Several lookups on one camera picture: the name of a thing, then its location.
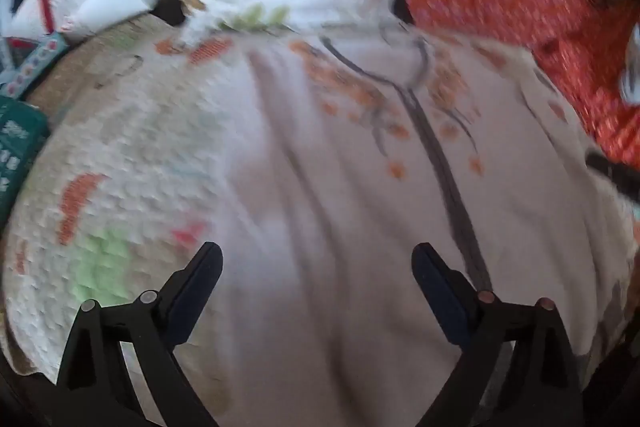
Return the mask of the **quilted patterned bedspread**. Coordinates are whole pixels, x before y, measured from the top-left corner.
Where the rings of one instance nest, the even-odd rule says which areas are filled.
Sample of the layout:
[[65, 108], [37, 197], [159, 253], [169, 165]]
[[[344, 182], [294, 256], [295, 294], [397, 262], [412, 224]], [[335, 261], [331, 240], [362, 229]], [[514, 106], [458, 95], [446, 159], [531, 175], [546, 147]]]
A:
[[[216, 40], [242, 36], [258, 39], [364, 30], [381, 35], [416, 31], [492, 42], [394, 25], [306, 34], [236, 34], [209, 41], [204, 48]], [[81, 81], [74, 101], [58, 114], [2, 239], [1, 349], [17, 374], [54, 378], [81, 303], [89, 299], [104, 305], [129, 303], [142, 291], [160, 287], [195, 254], [170, 247], [166, 254], [154, 256], [145, 248], [143, 206], [130, 200], [131, 184], [151, 180], [150, 169], [131, 152], [134, 124], [142, 116], [134, 85], [144, 63], [143, 47], [156, 38], [172, 42], [174, 35], [171, 27], [150, 18], [127, 24], [65, 57], [44, 84], [46, 95], [54, 95], [68, 80]], [[620, 199], [628, 208], [634, 239], [634, 217]], [[631, 258], [627, 321], [634, 309], [636, 250], [637, 244]]]

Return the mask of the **light blue patterned strip box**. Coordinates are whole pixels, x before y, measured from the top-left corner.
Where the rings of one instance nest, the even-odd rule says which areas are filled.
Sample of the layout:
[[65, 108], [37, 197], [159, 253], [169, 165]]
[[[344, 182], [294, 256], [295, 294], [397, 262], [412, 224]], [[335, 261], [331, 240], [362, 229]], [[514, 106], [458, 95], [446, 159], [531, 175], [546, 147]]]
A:
[[54, 32], [41, 41], [1, 38], [1, 94], [18, 100], [68, 51], [63, 36]]

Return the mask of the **pale pink floral cardigan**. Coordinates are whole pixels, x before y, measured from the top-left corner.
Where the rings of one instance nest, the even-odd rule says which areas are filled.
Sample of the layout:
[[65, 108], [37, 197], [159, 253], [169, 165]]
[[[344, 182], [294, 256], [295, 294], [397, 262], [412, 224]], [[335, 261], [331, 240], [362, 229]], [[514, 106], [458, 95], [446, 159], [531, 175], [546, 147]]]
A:
[[627, 322], [627, 206], [532, 57], [396, 30], [143, 47], [131, 152], [145, 248], [217, 243], [178, 357], [225, 426], [412, 426], [458, 352], [421, 243], [480, 289], [558, 307], [581, 379]]

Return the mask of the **teal packaged box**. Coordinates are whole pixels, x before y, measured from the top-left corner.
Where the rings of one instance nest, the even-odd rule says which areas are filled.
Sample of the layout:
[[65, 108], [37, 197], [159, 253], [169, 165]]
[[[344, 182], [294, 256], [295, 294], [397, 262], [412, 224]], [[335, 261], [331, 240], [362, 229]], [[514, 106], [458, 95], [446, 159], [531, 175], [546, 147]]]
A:
[[7, 96], [1, 97], [0, 117], [0, 225], [4, 229], [50, 130], [38, 108]]

